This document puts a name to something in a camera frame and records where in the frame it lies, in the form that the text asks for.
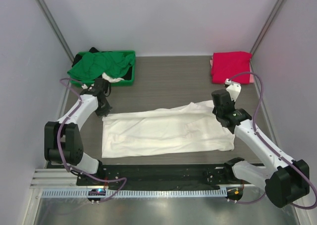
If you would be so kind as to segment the white t shirt with print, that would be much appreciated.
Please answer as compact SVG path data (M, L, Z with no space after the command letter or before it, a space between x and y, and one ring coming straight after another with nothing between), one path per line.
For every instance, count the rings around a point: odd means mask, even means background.
M102 157L232 151L234 135L212 113L213 102L103 117Z

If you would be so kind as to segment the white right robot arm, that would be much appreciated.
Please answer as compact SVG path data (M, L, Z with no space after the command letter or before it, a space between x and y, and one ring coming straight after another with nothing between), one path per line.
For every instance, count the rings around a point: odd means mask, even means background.
M304 160L294 160L279 149L244 109L235 108L227 90L216 90L211 96L214 104L212 112L217 121L241 139L264 165L260 168L243 158L231 159L224 164L224 179L229 183L243 180L255 185L278 208L308 195L312 188L308 164Z

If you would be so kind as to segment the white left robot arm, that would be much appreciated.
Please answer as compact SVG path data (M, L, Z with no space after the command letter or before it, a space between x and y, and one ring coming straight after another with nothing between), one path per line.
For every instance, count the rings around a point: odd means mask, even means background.
M95 79L77 94L77 102L57 121L49 121L44 128L44 157L46 161L64 165L69 172L84 174L95 185L102 184L106 173L101 161L84 152L80 130L88 117L107 116L112 109L107 101L111 93L110 82Z

